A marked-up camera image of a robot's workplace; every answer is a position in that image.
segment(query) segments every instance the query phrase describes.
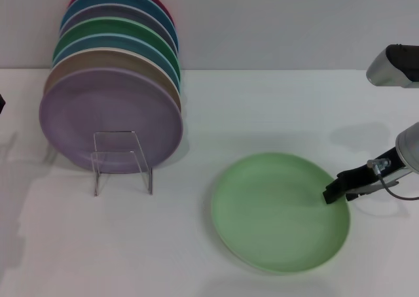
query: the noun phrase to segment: acrylic stand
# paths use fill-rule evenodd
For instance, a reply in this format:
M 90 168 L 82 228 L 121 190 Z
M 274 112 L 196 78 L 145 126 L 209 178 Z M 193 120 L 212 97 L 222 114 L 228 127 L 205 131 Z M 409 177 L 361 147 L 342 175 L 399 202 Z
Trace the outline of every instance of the acrylic stand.
M 112 162 L 135 162 L 143 177 L 146 189 L 150 195 L 153 194 L 153 169 L 149 168 L 138 136 L 134 131 L 98 131 L 93 134 L 93 142 L 94 152 L 91 153 L 90 157 L 95 180 L 95 196 L 99 195 L 101 168 L 103 170 L 103 163 L 109 160 Z M 144 171 L 141 169 L 141 165 L 145 166 Z M 118 173 L 118 171 L 107 170 L 106 173 Z

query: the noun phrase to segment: beige plate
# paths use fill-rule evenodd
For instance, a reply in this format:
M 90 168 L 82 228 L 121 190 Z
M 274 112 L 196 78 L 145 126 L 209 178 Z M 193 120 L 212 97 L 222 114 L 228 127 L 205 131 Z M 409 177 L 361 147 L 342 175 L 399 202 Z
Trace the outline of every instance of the beige plate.
M 139 54 L 118 48 L 90 48 L 66 57 L 52 68 L 45 82 L 44 94 L 64 76 L 81 69 L 93 67 L 117 67 L 144 75 L 161 85 L 181 111 L 179 92 L 164 70 Z

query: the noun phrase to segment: purple plate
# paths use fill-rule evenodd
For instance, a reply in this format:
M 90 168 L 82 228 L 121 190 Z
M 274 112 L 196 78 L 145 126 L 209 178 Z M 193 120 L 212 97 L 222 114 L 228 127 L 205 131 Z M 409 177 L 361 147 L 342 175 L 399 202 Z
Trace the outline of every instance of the purple plate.
M 147 77 L 119 68 L 84 69 L 62 78 L 44 96 L 39 121 L 57 151 L 90 170 L 97 131 L 135 131 L 149 167 L 171 156 L 183 133 L 181 114 L 169 94 Z M 135 149 L 132 139 L 98 145 L 98 150 Z M 100 170 L 137 173 L 138 166 L 132 156 L 121 160 L 109 155 Z

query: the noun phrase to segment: white table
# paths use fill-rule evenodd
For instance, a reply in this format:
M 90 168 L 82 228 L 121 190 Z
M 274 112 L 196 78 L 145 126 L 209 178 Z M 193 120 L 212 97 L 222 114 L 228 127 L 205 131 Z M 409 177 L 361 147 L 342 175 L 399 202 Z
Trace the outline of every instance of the white table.
M 374 87 L 364 71 L 185 71 L 185 135 L 155 170 L 155 195 L 139 175 L 112 175 L 94 198 L 91 173 L 47 156 L 37 117 L 47 74 L 0 71 L 0 297 L 417 294 L 419 201 L 383 191 L 353 201 L 338 255 L 282 277 L 230 254 L 208 203 L 218 174 L 256 152 L 291 152 L 333 176 L 364 164 L 419 120 L 419 90 Z M 419 176 L 394 191 L 419 194 Z

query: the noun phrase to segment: green-blue plate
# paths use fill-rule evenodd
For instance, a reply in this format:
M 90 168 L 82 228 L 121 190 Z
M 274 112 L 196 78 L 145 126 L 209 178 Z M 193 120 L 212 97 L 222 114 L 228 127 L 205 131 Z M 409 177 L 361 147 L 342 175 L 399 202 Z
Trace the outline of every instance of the green-blue plate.
M 177 56 L 167 42 L 156 32 L 143 24 L 124 18 L 93 18 L 76 24 L 68 29 L 55 47 L 53 59 L 69 44 L 89 35 L 100 33 L 118 33 L 135 37 L 155 47 L 171 63 L 180 79 L 180 66 Z
M 323 199 L 332 178 L 294 155 L 264 153 L 231 166 L 211 203 L 215 229 L 225 245 L 256 268 L 295 273 L 332 258 L 349 232 L 345 198 Z

